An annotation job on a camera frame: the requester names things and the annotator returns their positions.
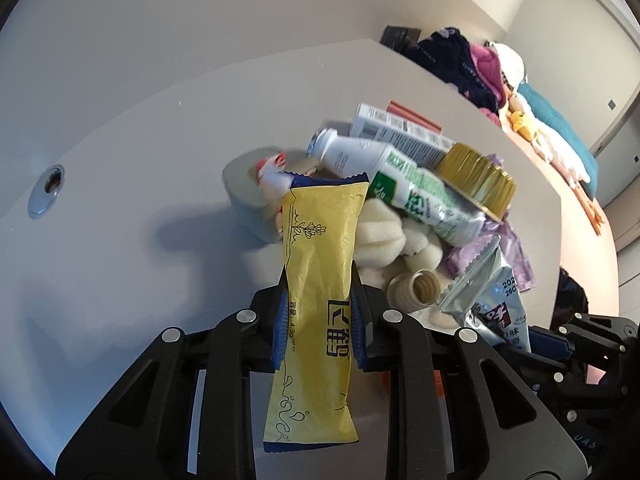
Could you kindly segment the yellow blue snack wrapper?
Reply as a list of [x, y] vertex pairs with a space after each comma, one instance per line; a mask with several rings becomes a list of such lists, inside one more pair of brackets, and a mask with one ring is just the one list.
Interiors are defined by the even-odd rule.
[[274, 323], [274, 376], [264, 449], [283, 453], [354, 443], [347, 397], [362, 327], [352, 314], [356, 229], [369, 187], [346, 179], [288, 176], [282, 198], [286, 284]]

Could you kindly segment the white printed carton box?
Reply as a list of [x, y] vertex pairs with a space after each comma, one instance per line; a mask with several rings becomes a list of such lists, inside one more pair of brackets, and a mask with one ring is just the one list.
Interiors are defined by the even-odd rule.
[[392, 144], [427, 169], [435, 169], [454, 146], [454, 141], [446, 136], [364, 103], [357, 108], [349, 135]]

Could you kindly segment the pink brown box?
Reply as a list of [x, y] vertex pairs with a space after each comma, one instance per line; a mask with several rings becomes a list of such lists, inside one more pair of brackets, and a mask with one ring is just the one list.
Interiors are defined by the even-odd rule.
[[431, 119], [415, 112], [409, 107], [402, 105], [396, 101], [390, 101], [386, 106], [386, 112], [397, 115], [401, 118], [407, 119], [409, 122], [414, 122], [417, 125], [422, 126], [425, 129], [431, 130], [436, 134], [442, 133], [442, 127], [436, 122], [432, 122]]

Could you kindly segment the silver snack packet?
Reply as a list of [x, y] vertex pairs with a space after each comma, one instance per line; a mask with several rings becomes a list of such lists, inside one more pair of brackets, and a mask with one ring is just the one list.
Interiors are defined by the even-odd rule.
[[446, 287], [436, 307], [461, 327], [476, 330], [492, 346], [532, 351], [518, 282], [498, 236]]

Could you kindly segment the beige bottle cap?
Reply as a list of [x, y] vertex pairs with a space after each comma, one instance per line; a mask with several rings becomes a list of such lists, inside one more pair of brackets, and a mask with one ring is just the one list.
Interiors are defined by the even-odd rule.
[[390, 306], [406, 313], [431, 307], [441, 293], [437, 276], [429, 270], [395, 276], [386, 289]]

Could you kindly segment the white foam fruit net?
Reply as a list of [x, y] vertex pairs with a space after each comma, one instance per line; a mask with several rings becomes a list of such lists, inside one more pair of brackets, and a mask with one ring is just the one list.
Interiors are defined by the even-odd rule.
[[384, 269], [398, 258], [412, 271], [434, 271], [444, 250], [435, 232], [425, 224], [401, 217], [378, 198], [368, 198], [360, 211], [354, 260], [367, 269]]

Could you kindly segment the white plush goose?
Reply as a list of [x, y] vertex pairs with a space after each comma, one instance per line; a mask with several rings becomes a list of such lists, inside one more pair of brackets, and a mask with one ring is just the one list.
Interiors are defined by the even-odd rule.
[[587, 177], [587, 173], [582, 160], [570, 144], [555, 131], [537, 129], [533, 133], [532, 145], [536, 153], [548, 165], [552, 166], [572, 189], [578, 202], [582, 205], [593, 231], [600, 235], [604, 225], [602, 212], [596, 203], [590, 200], [582, 187], [582, 179]]

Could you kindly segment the white green plastic bottle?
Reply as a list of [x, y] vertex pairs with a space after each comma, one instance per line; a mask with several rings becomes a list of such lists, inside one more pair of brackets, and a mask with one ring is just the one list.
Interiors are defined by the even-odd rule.
[[340, 178], [366, 174], [371, 196], [429, 226], [450, 246], [475, 240], [486, 221], [480, 208], [388, 143], [324, 129], [311, 138], [307, 155]]

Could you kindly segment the gold foil cup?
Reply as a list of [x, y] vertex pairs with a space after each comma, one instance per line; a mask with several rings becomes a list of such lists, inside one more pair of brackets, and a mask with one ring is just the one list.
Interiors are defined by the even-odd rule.
[[438, 163], [436, 174], [495, 222], [503, 222], [516, 191], [500, 165], [463, 143], [455, 143]]

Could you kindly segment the teal long pillow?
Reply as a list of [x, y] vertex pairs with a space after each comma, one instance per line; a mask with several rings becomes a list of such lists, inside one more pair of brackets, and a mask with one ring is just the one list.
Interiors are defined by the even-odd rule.
[[590, 200], [594, 200], [598, 188], [599, 166], [593, 154], [591, 154], [589, 148], [587, 148], [587, 145], [582, 142], [582, 139], [577, 135], [565, 117], [528, 82], [520, 83], [518, 93], [524, 96], [534, 116], [559, 133], [580, 158], [589, 176], [589, 181], [584, 183], [582, 187]]

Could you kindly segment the yellow plush toy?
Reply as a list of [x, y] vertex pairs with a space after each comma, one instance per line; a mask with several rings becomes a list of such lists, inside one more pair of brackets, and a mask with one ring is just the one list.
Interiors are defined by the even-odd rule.
[[528, 102], [518, 92], [512, 92], [508, 99], [508, 119], [512, 130], [529, 143], [537, 139], [536, 117]]

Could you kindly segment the checkered white pillow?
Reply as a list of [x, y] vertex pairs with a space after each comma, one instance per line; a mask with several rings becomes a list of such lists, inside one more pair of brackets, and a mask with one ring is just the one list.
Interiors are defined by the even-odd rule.
[[502, 42], [485, 40], [484, 46], [495, 51], [498, 56], [501, 71], [511, 87], [516, 88], [527, 81], [527, 70], [521, 55]]

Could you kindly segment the pink fleece blanket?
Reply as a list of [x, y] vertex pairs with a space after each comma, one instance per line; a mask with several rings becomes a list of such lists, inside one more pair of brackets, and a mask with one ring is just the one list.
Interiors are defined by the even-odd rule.
[[498, 54], [490, 47], [470, 44], [471, 58], [475, 71], [483, 84], [495, 98], [494, 110], [482, 107], [480, 110], [498, 127], [502, 127], [500, 110], [506, 105], [506, 89], [502, 78], [502, 69]]

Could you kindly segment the navy patterned fleece blanket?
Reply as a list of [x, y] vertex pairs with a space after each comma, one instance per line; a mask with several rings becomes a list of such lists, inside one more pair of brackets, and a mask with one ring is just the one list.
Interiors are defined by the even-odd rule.
[[459, 29], [446, 27], [432, 32], [405, 52], [405, 57], [436, 76], [472, 102], [477, 108], [498, 113], [498, 98], [480, 79], [471, 47]]

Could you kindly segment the black wall socket panel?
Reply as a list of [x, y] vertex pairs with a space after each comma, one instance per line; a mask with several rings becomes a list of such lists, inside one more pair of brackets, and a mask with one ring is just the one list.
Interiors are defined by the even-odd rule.
[[400, 54], [405, 54], [420, 40], [420, 28], [387, 25], [380, 38], [380, 44]]

